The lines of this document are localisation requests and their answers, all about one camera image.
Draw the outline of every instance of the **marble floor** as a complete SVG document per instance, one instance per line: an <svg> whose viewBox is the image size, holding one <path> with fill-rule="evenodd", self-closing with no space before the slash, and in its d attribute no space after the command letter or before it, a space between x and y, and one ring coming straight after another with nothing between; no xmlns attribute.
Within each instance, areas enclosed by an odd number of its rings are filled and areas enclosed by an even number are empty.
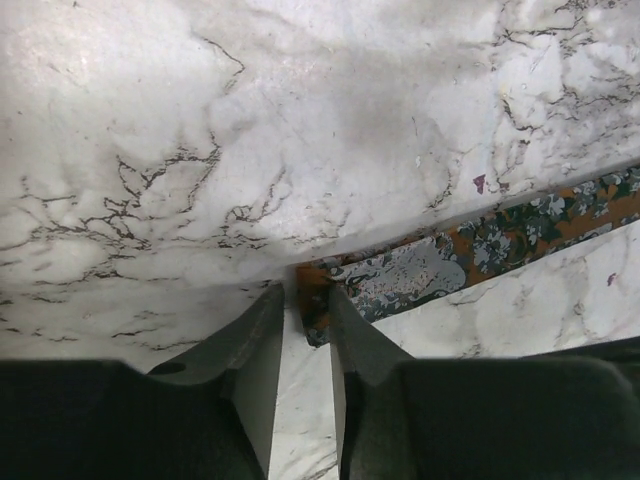
<svg viewBox="0 0 640 480"><path fill-rule="evenodd" d="M640 158L632 0L5 0L0 356L142 370L292 265ZM630 226L379 322L410 353L640 331ZM273 478L337 478L289 302Z"/></svg>

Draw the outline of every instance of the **screw hole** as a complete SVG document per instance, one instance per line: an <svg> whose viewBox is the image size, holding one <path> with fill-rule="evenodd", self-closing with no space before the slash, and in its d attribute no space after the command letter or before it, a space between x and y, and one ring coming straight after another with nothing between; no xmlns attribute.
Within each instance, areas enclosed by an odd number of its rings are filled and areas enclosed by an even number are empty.
<svg viewBox="0 0 640 480"><path fill-rule="evenodd" d="M170 373L179 373L186 370L187 366L181 362L161 363L149 372L149 375L169 375Z"/></svg>

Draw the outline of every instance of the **speckled granite strip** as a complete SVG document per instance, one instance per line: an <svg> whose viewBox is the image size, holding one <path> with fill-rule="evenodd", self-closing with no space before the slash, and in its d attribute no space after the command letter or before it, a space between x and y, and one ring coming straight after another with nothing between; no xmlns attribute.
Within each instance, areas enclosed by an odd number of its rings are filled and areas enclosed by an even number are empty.
<svg viewBox="0 0 640 480"><path fill-rule="evenodd" d="M369 322L418 307L640 218L640 167L609 173L530 202L416 234L380 248L298 268L310 345L328 341L324 293L347 287Z"/></svg>

